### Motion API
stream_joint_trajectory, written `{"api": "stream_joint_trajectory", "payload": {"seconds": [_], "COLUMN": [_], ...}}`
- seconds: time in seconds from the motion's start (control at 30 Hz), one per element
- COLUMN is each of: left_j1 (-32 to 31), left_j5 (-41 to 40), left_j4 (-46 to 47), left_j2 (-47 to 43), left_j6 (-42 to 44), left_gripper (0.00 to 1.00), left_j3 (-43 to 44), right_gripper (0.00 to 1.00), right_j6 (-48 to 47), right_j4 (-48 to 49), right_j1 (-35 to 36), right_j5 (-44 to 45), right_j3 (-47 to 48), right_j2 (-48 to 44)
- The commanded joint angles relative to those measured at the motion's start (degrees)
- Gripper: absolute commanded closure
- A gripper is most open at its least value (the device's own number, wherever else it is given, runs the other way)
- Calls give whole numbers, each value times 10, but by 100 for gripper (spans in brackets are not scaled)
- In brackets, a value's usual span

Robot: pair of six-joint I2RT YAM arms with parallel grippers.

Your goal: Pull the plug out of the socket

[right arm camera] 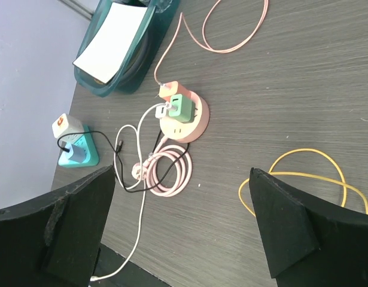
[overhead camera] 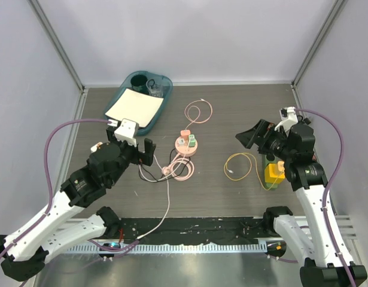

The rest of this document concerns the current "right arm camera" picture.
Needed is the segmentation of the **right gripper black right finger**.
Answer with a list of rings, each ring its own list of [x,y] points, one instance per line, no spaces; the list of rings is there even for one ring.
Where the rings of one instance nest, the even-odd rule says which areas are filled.
[[[261,169],[250,193],[278,286],[368,286],[368,215],[292,187]]]

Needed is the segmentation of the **green charger plug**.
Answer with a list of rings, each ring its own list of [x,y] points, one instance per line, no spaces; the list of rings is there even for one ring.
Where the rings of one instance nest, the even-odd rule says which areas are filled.
[[[176,94],[171,97],[170,104],[175,110],[169,111],[169,116],[180,123],[191,123],[194,120],[195,103],[181,95]]]

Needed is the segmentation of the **orange pink charger plug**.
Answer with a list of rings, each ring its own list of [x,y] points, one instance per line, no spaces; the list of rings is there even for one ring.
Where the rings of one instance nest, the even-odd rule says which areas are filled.
[[[178,81],[168,82],[160,86],[159,97],[164,101],[170,102],[171,97],[176,94],[181,94],[187,98],[190,98],[190,91],[182,86]]]

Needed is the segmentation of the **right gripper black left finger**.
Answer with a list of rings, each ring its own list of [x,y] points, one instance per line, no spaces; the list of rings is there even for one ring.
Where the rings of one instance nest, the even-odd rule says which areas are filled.
[[[0,286],[88,286],[114,188],[107,166],[0,209]]]

